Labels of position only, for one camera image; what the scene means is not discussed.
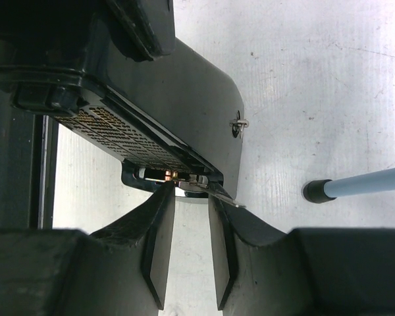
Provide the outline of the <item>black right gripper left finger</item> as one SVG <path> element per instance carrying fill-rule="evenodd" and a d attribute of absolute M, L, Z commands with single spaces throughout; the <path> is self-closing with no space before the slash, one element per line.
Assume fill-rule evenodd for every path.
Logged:
<path fill-rule="evenodd" d="M 175 186 L 92 234 L 0 229 L 0 315 L 157 315 L 164 308 Z"/>

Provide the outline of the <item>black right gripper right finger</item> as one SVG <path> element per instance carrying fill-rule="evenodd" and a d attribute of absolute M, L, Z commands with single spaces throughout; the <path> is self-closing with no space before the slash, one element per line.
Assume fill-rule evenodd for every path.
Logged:
<path fill-rule="evenodd" d="M 222 189 L 209 224 L 224 315 L 395 315 L 395 228 L 284 233 Z"/>

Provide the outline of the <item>black metronome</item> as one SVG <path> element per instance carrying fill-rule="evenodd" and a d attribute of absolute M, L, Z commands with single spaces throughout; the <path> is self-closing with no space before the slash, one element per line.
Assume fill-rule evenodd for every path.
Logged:
<path fill-rule="evenodd" d="M 0 1 L 0 91 L 153 192 L 236 201 L 248 125 L 234 81 L 175 35 L 171 1 Z"/>

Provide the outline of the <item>light blue music stand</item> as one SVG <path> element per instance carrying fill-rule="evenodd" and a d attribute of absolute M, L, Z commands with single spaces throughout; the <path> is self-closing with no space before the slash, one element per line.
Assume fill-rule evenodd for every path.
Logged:
<path fill-rule="evenodd" d="M 339 180 L 312 180 L 302 188 L 311 203 L 326 203 L 339 197 L 395 190 L 395 168 Z"/>

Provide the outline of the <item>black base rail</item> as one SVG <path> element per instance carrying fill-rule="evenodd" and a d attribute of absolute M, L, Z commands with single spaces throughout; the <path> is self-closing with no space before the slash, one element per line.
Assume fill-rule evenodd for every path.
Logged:
<path fill-rule="evenodd" d="M 59 125 L 41 115 L 0 115 L 0 228 L 53 226 Z"/>

